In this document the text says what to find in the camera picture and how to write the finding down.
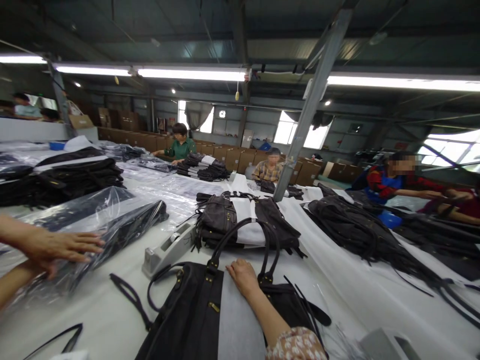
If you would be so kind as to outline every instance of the short hair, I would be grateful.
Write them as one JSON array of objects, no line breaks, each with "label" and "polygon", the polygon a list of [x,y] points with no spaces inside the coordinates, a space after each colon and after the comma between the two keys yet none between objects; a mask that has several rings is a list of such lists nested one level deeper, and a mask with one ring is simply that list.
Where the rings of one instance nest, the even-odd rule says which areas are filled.
[{"label": "short hair", "polygon": [[280,155],[280,149],[278,147],[271,147],[270,150],[266,152],[267,155]]},{"label": "short hair", "polygon": [[29,97],[27,95],[25,95],[23,92],[16,92],[13,94],[13,98],[14,99],[22,99],[22,100],[25,100],[25,101],[30,101]]},{"label": "short hair", "polygon": [[185,124],[182,124],[182,123],[179,123],[177,122],[175,125],[173,125],[173,128],[171,130],[174,134],[180,134],[182,136],[186,136],[187,135],[187,127],[185,126]]},{"label": "short hair", "polygon": [[57,110],[44,107],[40,110],[40,114],[45,115],[47,118],[52,120],[60,120],[60,114]]}]

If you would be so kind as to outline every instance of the green shirt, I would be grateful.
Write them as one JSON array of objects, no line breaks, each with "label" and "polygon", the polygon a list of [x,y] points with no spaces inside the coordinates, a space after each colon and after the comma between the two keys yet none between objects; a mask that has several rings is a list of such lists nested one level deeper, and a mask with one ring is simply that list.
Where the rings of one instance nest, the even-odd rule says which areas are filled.
[{"label": "green shirt", "polygon": [[190,153],[197,152],[197,145],[194,141],[187,137],[185,142],[180,145],[178,140],[175,140],[171,145],[171,148],[165,149],[165,155],[169,157],[174,157],[175,160],[185,159]]}]

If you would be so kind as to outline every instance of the floral sleeve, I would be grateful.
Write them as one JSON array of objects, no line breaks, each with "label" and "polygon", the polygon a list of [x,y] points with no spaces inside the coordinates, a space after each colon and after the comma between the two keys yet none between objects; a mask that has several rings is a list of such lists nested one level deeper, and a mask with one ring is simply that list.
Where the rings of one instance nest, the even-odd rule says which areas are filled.
[{"label": "floral sleeve", "polygon": [[305,327],[294,327],[280,335],[274,348],[266,348],[266,359],[327,360],[317,336]]}]

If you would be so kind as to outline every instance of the hand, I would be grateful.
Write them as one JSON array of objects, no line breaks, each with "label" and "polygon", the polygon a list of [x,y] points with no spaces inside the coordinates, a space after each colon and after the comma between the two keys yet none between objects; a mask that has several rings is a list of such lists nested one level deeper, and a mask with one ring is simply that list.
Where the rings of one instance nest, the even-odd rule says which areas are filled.
[{"label": "hand", "polygon": [[457,191],[454,189],[448,190],[446,194],[448,195],[449,198],[453,198],[455,200],[468,201],[474,198],[474,195],[471,192]]},{"label": "hand", "polygon": [[432,199],[444,198],[445,196],[443,196],[442,193],[438,191],[424,190],[424,191],[417,191],[416,197],[421,199],[432,200]]},{"label": "hand", "polygon": [[49,279],[56,273],[54,260],[64,259],[76,263],[88,263],[90,258],[81,253],[101,253],[98,246],[105,242],[97,234],[88,232],[50,232],[39,228],[17,243],[17,248],[30,260],[49,273]]},{"label": "hand", "polygon": [[249,262],[239,258],[232,262],[230,266],[227,266],[226,269],[245,298],[248,298],[256,290],[260,290],[257,275]]}]

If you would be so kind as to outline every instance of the blue bin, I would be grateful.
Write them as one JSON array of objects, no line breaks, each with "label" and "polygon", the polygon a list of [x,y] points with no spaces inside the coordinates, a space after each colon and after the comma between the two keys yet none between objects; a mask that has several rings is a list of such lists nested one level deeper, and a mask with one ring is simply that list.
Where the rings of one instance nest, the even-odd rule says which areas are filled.
[{"label": "blue bin", "polygon": [[390,211],[383,210],[378,218],[389,229],[396,228],[402,224],[402,218],[392,214]]},{"label": "blue bin", "polygon": [[50,142],[50,150],[63,150],[65,148],[64,142]]}]

